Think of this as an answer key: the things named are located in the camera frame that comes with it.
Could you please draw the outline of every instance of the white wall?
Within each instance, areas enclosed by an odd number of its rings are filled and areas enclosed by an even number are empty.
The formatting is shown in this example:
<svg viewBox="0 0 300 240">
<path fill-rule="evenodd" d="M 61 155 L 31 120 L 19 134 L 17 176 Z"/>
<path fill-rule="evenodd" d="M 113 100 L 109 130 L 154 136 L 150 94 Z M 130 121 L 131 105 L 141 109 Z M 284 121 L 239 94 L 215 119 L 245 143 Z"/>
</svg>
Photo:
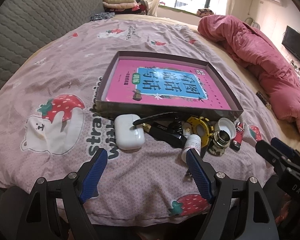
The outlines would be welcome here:
<svg viewBox="0 0 300 240">
<path fill-rule="evenodd" d="M 282 6 L 271 0 L 236 0 L 233 15 L 244 21 L 252 17 L 260 24 L 261 31 L 274 43 L 281 54 L 290 62 L 292 59 L 300 67 L 300 62 L 281 44 L 284 32 L 289 25 L 300 32 L 300 12 L 292 0 L 282 0 Z"/>
<path fill-rule="evenodd" d="M 245 21 L 245 19 L 251 17 L 248 15 L 251 1 L 252 0 L 235 0 L 232 15 L 236 16 L 242 21 Z"/>
<path fill-rule="evenodd" d="M 159 6 L 157 9 L 157 17 L 170 18 L 171 20 L 176 20 L 192 25 L 198 25 L 200 17 L 191 15 L 184 12 L 177 12 L 169 8 L 164 8 Z"/>
<path fill-rule="evenodd" d="M 284 32 L 287 25 L 300 32 L 300 12 L 292 0 L 282 0 L 282 5 L 270 0 L 253 0 L 251 16 L 285 56 L 287 51 L 281 44 Z"/>
</svg>

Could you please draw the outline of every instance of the metal screw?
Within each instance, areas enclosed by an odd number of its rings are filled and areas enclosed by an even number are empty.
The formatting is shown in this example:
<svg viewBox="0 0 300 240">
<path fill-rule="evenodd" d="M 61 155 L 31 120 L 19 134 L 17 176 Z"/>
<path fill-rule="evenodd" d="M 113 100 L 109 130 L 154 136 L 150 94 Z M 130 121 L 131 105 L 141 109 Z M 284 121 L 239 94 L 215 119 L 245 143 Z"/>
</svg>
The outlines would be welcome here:
<svg viewBox="0 0 300 240">
<path fill-rule="evenodd" d="M 68 178 L 69 178 L 69 179 L 75 179 L 75 177 L 77 177 L 77 173 L 76 173 L 76 172 L 71 172 L 71 173 L 69 173 L 69 175 L 68 175 Z"/>
<path fill-rule="evenodd" d="M 217 177 L 218 178 L 223 179 L 225 176 L 226 175 L 223 172 L 221 172 L 221 171 L 217 172 Z"/>
<path fill-rule="evenodd" d="M 38 184 L 42 184 L 44 182 L 44 178 L 39 178 L 39 179 L 37 179 L 37 183 Z"/>
<path fill-rule="evenodd" d="M 257 182 L 258 182 L 258 180 L 257 180 L 255 177 L 251 177 L 251 178 L 250 178 L 250 181 L 251 181 L 252 183 L 257 183 Z"/>
</svg>

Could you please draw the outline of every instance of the red lighter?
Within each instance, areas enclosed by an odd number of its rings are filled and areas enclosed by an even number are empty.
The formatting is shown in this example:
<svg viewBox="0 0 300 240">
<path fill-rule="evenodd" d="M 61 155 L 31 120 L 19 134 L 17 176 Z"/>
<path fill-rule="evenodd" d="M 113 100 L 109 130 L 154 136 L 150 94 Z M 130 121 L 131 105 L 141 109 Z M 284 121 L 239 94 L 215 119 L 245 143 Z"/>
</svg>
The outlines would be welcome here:
<svg viewBox="0 0 300 240">
<path fill-rule="evenodd" d="M 237 131 L 237 134 L 235 135 L 234 139 L 231 141 L 230 148 L 235 151 L 239 151 L 242 142 L 242 137 L 243 137 L 244 124 L 241 122 L 237 122 L 237 124 L 235 125 L 235 129 Z"/>
</svg>

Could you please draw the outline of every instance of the white earbuds case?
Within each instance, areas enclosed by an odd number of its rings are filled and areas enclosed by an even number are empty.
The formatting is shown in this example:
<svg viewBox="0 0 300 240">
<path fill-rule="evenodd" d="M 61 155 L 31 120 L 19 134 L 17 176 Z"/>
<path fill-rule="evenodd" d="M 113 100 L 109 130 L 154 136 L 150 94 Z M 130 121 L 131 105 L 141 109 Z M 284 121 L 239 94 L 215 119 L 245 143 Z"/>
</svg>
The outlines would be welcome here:
<svg viewBox="0 0 300 240">
<path fill-rule="evenodd" d="M 139 149 L 145 143 L 142 125 L 133 125 L 138 119 L 136 114 L 122 114 L 114 120 L 115 141 L 120 149 Z"/>
</svg>

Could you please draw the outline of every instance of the pink blanket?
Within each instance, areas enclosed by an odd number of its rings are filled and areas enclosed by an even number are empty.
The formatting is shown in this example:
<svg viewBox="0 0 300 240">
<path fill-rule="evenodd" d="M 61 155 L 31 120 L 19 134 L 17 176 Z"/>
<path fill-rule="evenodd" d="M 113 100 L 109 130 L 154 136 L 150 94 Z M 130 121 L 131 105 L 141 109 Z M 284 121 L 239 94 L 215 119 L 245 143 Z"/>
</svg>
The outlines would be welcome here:
<svg viewBox="0 0 300 240">
<path fill-rule="evenodd" d="M 279 120 L 296 122 L 300 132 L 300 81 L 292 66 L 258 29 L 234 16 L 202 18 L 199 33 L 220 42 L 233 60 L 248 68 L 269 96 Z"/>
</svg>

